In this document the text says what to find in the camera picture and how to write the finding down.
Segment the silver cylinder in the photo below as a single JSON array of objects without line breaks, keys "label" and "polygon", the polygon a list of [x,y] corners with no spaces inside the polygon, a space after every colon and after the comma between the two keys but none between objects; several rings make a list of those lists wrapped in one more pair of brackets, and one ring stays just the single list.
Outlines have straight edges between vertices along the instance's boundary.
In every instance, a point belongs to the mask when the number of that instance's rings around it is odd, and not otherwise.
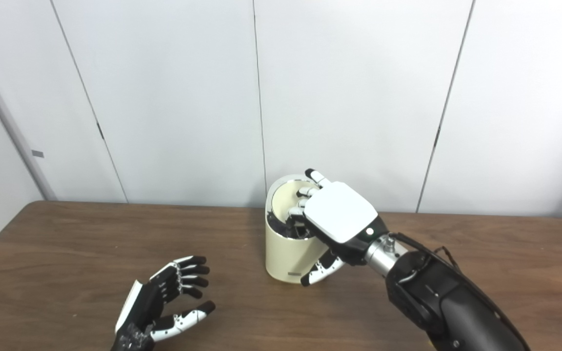
[{"label": "silver cylinder", "polygon": [[393,240],[388,235],[383,235],[368,247],[365,254],[365,261],[377,273],[384,277],[390,272],[396,261],[400,256],[407,253],[407,249],[394,240],[388,243],[388,240]]}]

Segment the black finger segment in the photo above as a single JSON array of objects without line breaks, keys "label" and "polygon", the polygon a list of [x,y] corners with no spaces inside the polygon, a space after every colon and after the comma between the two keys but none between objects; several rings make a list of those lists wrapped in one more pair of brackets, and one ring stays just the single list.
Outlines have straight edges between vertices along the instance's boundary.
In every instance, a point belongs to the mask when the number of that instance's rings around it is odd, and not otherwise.
[{"label": "black finger segment", "polygon": [[205,278],[201,278],[201,277],[192,277],[192,278],[182,278],[181,282],[183,282],[183,284],[186,285],[196,285],[199,287],[207,287],[207,285],[209,285],[209,282],[207,281],[207,279]]},{"label": "black finger segment", "polygon": [[197,265],[191,268],[182,268],[181,275],[189,275],[189,274],[208,274],[209,267],[205,265]]},{"label": "black finger segment", "polygon": [[305,175],[306,175],[308,178],[310,178],[310,179],[314,179],[314,178],[312,178],[312,173],[313,173],[313,171],[315,171],[315,169],[313,169],[313,168],[308,168],[308,169],[306,169],[306,171],[305,171]]},{"label": "black finger segment", "polygon": [[315,271],[318,271],[318,262],[316,262],[316,264],[312,266],[307,274],[301,277],[301,285],[303,285],[304,287],[308,287],[309,285],[311,285],[311,283],[309,282],[309,274]]},{"label": "black finger segment", "polygon": [[205,264],[207,262],[207,258],[203,256],[192,256],[188,260],[179,262],[180,267],[186,267],[188,265],[200,265]]},{"label": "black finger segment", "polygon": [[327,250],[318,261],[322,264],[322,267],[328,269],[335,263],[335,260],[337,260],[337,256],[330,250]]},{"label": "black finger segment", "polygon": [[203,302],[203,304],[199,305],[197,308],[199,311],[203,311],[206,315],[209,315],[216,309],[216,304],[211,301]]},{"label": "black finger segment", "polygon": [[203,293],[197,288],[183,288],[183,293],[187,293],[188,295],[192,296],[193,298],[203,297]]}]

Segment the cream cylindrical container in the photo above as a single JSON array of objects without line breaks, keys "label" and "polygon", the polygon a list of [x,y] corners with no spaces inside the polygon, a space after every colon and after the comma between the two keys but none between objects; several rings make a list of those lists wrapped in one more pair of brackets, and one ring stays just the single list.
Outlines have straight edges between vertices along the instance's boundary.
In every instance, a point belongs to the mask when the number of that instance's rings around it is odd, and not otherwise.
[{"label": "cream cylindrical container", "polygon": [[288,238],[285,222],[288,209],[294,207],[301,187],[318,188],[304,175],[287,175],[280,178],[268,191],[266,198],[266,271],[282,282],[299,284],[322,254],[325,244],[315,237]]}]

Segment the panel seam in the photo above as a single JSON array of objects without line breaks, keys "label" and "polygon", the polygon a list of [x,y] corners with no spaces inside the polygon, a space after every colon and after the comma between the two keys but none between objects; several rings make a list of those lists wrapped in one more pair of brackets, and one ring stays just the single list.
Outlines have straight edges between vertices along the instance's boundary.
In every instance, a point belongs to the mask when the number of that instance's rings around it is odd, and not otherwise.
[{"label": "panel seam", "polygon": [[268,192],[268,178],[266,176],[266,148],[265,142],[263,141],[263,113],[261,112],[261,82],[259,78],[259,48],[257,47],[257,20],[255,13],[255,0],[252,0],[253,4],[253,32],[255,34],[255,58],[257,67],[257,94],[259,98],[259,127],[261,130],[261,157],[263,161],[263,186],[264,195]]},{"label": "panel seam", "polygon": [[[64,32],[64,26],[62,25],[62,21],[60,20],[60,15],[58,15],[58,10],[56,9],[56,5],[53,3],[53,0],[49,0],[51,3],[51,8],[53,9],[53,13],[56,15],[56,20],[58,21],[58,26],[60,26],[60,31],[62,32],[62,37],[64,37],[64,42],[66,43],[67,49],[69,49],[69,54],[71,55],[71,60],[73,60],[73,65],[75,66],[75,71],[78,73],[78,77],[80,78],[80,82],[82,84],[82,88],[84,89],[84,94],[86,100],[88,101],[88,105],[92,111],[92,117],[94,117],[94,121],[97,123],[97,126],[100,126],[99,120],[97,119],[97,114],[94,111],[94,106],[92,106],[92,101],[88,94],[88,90],[86,89],[84,79],[82,78],[82,74],[80,72],[80,67],[78,66],[77,60],[75,60],[75,56],[73,55],[73,51],[71,49],[71,45],[69,43],[69,38],[67,38],[66,33]],[[123,197],[125,197],[125,202],[129,204],[129,199],[127,198],[127,193],[125,193],[125,188],[123,187],[123,182],[120,179],[120,175],[116,169],[116,164],[114,164],[114,158],[112,157],[112,153],[110,152],[110,148],[107,146],[107,140],[103,137],[103,132],[101,131],[100,127],[100,134],[101,138],[103,139],[103,144],[105,145],[105,149],[107,150],[107,155],[110,158],[110,162],[112,163],[112,169],[114,169],[114,174],[116,174],[116,180],[118,180],[120,189],[123,192]]]},{"label": "panel seam", "polygon": [[419,213],[420,204],[422,203],[422,197],[424,196],[424,190],[426,189],[426,181],[428,180],[428,174],[431,170],[431,164],[433,163],[433,156],[435,155],[435,150],[437,149],[437,142],[442,131],[442,124],[444,116],[446,115],[446,109],[448,108],[448,102],[450,101],[450,93],[452,92],[452,86],[455,82],[455,77],[457,76],[457,69],[459,68],[459,61],[461,60],[461,53],[463,50],[463,45],[465,44],[465,38],[468,35],[468,27],[470,27],[470,21],[472,18],[472,13],[474,12],[474,6],[476,0],[472,0],[470,6],[470,13],[468,14],[467,22],[465,23],[465,29],[463,30],[463,36],[461,38],[461,45],[459,46],[459,53],[457,53],[457,60],[455,61],[455,68],[452,72],[452,77],[450,78],[450,86],[448,86],[448,93],[446,93],[446,100],[443,103],[442,115],[439,120],[439,125],[437,126],[437,133],[435,133],[435,142],[433,142],[433,149],[431,150],[431,156],[428,159],[428,166],[426,167],[426,174],[424,174],[424,182],[422,182],[422,189],[420,190],[420,197],[418,198],[418,205],[415,208],[415,213]]}]

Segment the white robotic hand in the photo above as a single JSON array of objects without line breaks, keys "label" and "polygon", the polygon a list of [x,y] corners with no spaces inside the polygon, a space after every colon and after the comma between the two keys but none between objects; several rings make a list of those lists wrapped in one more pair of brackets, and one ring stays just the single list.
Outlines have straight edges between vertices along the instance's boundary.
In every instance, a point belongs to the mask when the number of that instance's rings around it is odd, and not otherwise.
[{"label": "white robotic hand", "polygon": [[305,224],[308,231],[330,248],[301,278],[304,286],[319,282],[345,263],[365,265],[368,247],[388,233],[385,223],[370,202],[342,182],[331,182],[318,171],[305,175],[320,189],[304,187],[303,197],[289,210],[289,218]]},{"label": "white robotic hand", "polygon": [[216,308],[207,301],[193,310],[161,317],[163,306],[187,294],[201,298],[195,287],[207,287],[209,282],[197,274],[208,274],[205,257],[188,256],[165,265],[149,278],[147,284],[136,280],[116,322],[116,339],[112,351],[151,351],[155,343],[183,333],[201,322]]}]

